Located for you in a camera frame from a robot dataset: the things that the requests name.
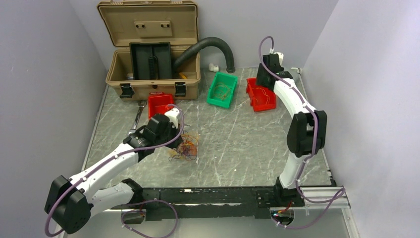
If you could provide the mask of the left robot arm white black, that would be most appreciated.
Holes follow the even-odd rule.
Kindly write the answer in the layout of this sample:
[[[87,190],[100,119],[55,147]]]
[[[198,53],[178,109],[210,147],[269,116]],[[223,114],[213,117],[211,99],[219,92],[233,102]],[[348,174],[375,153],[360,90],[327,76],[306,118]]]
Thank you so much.
[[[131,179],[104,186],[120,172],[139,163],[157,148],[176,148],[182,141],[184,116],[179,108],[153,116],[147,125],[127,136],[110,154],[80,173],[53,180],[44,211],[48,217],[45,234],[79,231],[96,214],[118,205],[136,208],[143,189]]]

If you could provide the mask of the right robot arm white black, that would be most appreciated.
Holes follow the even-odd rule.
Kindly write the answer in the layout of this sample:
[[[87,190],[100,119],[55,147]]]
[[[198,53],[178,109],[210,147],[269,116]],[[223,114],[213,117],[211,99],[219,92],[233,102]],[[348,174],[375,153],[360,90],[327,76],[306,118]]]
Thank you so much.
[[[303,205],[300,178],[309,159],[325,145],[327,114],[305,99],[277,54],[263,55],[260,60],[256,84],[273,92],[292,118],[286,138],[289,155],[273,187],[273,200],[279,206]]]

